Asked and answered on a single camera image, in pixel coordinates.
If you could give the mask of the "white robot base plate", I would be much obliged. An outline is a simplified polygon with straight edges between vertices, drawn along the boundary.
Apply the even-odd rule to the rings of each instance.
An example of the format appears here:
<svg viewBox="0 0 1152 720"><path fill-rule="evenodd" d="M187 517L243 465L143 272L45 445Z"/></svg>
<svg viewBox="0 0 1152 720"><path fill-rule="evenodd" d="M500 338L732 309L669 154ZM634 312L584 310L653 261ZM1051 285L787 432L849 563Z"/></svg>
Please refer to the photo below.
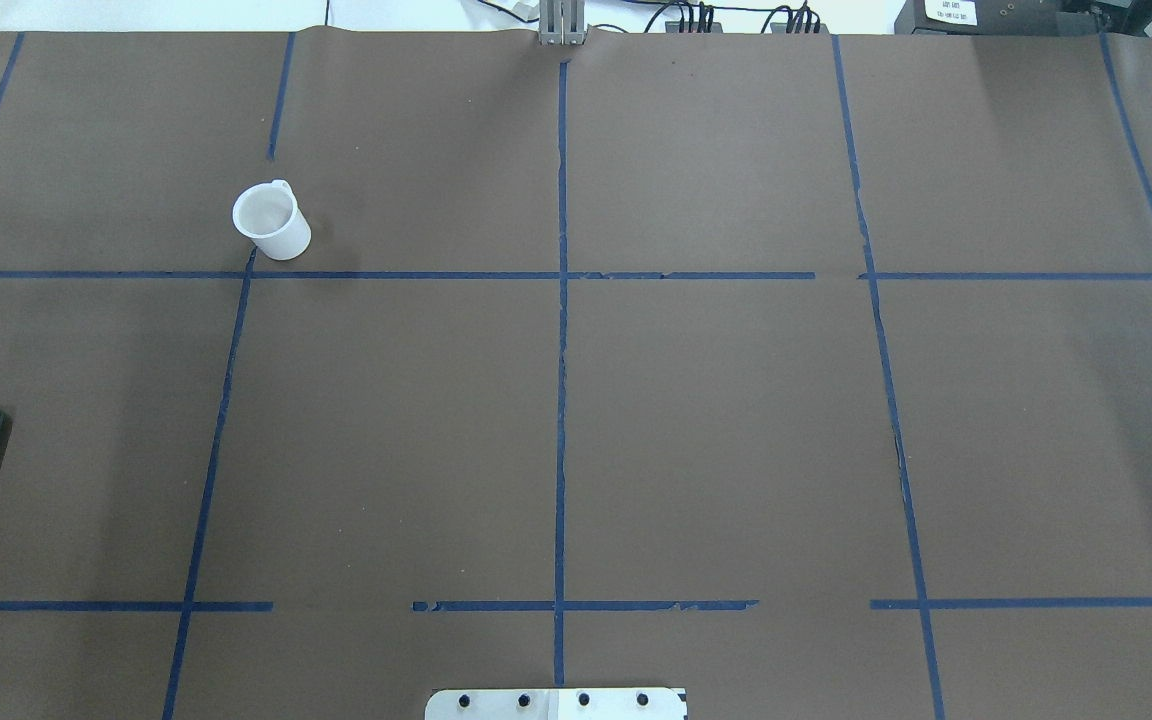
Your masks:
<svg viewBox="0 0 1152 720"><path fill-rule="evenodd" d="M687 719L684 689L593 687L444 689L425 719Z"/></svg>

